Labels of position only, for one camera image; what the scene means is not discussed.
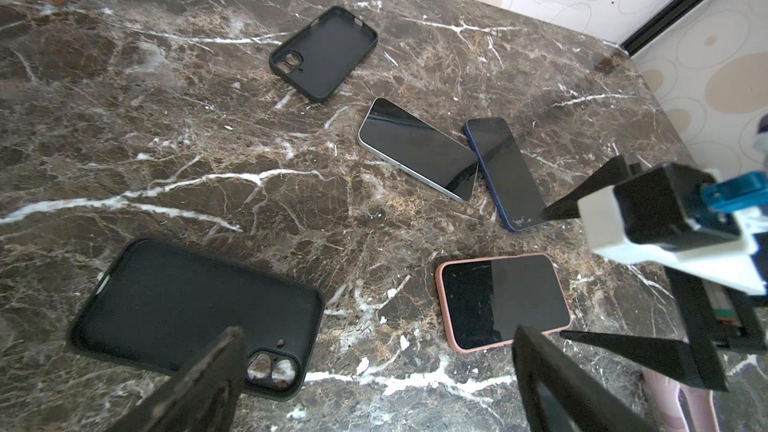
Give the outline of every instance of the blue smartphone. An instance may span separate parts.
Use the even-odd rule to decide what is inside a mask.
[[[542,194],[507,121],[501,117],[470,119],[464,133],[478,156],[504,227],[520,232],[544,222],[539,215],[546,206]]]

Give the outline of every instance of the phone screen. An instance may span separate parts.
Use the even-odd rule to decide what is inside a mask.
[[[470,119],[465,130],[504,226],[520,231],[541,224],[539,213],[546,205],[507,122]]]
[[[546,332],[571,323],[544,254],[447,264],[442,287],[453,337],[465,350],[511,341],[519,325]]]
[[[373,102],[360,141],[461,200],[472,196],[475,153],[389,100]]]

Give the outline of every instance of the brown marble surface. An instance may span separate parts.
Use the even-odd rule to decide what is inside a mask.
[[[266,59],[333,4],[379,45],[317,105]],[[459,203],[363,150],[377,96],[459,140],[466,119],[504,116],[548,203],[616,153],[687,158],[619,48],[471,0],[4,0],[0,429],[101,430],[164,380],[64,348],[139,235],[326,297],[302,391],[243,396],[236,430],[526,430],[511,349],[448,347],[434,270],[450,259],[545,252],[574,329],[683,336],[657,266],[591,254],[579,221],[511,234],[481,179]],[[636,364],[552,340],[651,420]],[[765,366],[743,360],[716,396],[724,430],[766,416]]]

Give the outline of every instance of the blue connector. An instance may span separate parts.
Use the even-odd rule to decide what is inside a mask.
[[[700,194],[707,207],[730,214],[768,204],[768,178],[764,172],[748,172],[719,184],[703,186]]]

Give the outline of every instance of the silver smartphone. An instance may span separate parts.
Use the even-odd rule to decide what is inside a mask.
[[[357,140],[365,150],[459,202],[472,196],[475,153],[387,99],[373,101]]]

